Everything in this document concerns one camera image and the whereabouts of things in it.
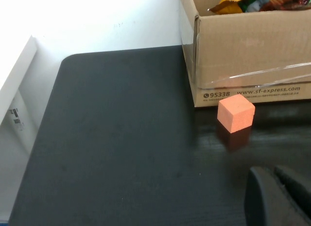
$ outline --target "snack package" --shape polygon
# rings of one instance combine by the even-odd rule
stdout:
[[[210,9],[219,15],[274,10],[311,9],[311,0],[221,0]]]

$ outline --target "cardboard box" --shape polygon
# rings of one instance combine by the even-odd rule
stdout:
[[[180,32],[196,107],[311,99],[311,10],[216,15],[220,0],[180,0]]]

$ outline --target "black table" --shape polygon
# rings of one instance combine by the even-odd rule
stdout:
[[[241,226],[251,166],[311,178],[310,101],[257,105],[236,151],[216,116],[194,109],[180,46],[66,58],[10,226]]]

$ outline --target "foam block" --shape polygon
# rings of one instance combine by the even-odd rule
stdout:
[[[217,119],[230,132],[253,124],[255,106],[242,95],[234,95],[219,101]]]

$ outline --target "white wall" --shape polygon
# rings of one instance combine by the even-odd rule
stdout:
[[[8,220],[28,155],[7,119],[0,126],[0,223]]]
[[[20,90],[37,126],[66,56],[181,43],[178,0],[27,1],[38,53]]]
[[[178,0],[0,0],[2,24],[10,30],[29,30],[37,41],[38,52],[20,86],[36,125],[65,57],[178,45],[178,5]],[[8,219],[27,160],[16,135],[3,122],[0,221]]]

